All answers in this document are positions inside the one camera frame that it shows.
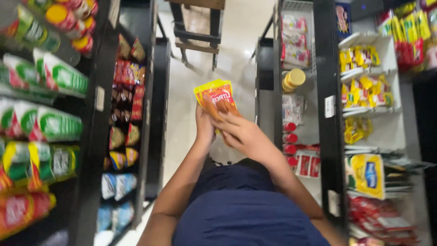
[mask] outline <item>person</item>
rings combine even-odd
[[[259,127],[219,114],[221,122],[197,105],[196,139],[158,195],[137,246],[346,245]],[[247,158],[205,170],[215,128]]]

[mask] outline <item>navy blue shirt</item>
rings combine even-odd
[[[201,174],[173,235],[174,246],[328,246],[308,216],[244,166]]]

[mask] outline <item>hand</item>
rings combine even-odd
[[[223,131],[226,141],[248,158],[263,165],[269,162],[272,155],[281,152],[270,139],[253,122],[232,114],[219,112],[223,121],[212,121],[212,124]]]
[[[214,126],[212,125],[211,116],[203,110],[199,103],[196,106],[196,125],[196,142],[210,147],[215,140]]]

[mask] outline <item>aisle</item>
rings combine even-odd
[[[166,129],[166,150],[163,169],[163,186],[174,174],[196,138],[194,112],[196,98],[193,89],[214,79],[230,80],[234,100],[240,113],[254,121],[255,110],[255,62],[250,56],[258,37],[262,34],[273,12],[274,0],[232,0],[226,2],[223,18],[222,43],[218,65],[212,72],[212,54],[187,50],[189,64],[181,63],[180,50],[174,45],[173,16],[171,12],[159,12],[166,35],[172,43],[176,58],[170,62],[170,85]],[[160,37],[157,28],[156,36]],[[238,152],[226,147],[220,137],[214,142],[211,156],[218,162],[237,162],[243,158]],[[129,232],[119,246],[135,245],[144,230],[150,210],[136,231]]]

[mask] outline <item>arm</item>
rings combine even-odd
[[[214,127],[200,105],[196,107],[197,136],[187,156],[158,195],[147,226],[137,246],[170,246],[179,217],[199,178],[215,140]]]
[[[261,129],[246,119],[219,114],[224,120],[221,122],[213,120],[212,123],[223,131],[226,141],[243,155],[264,165],[280,192],[309,216],[313,225],[331,245],[345,245],[346,241],[339,237],[326,220],[323,210],[288,166],[284,155]]]

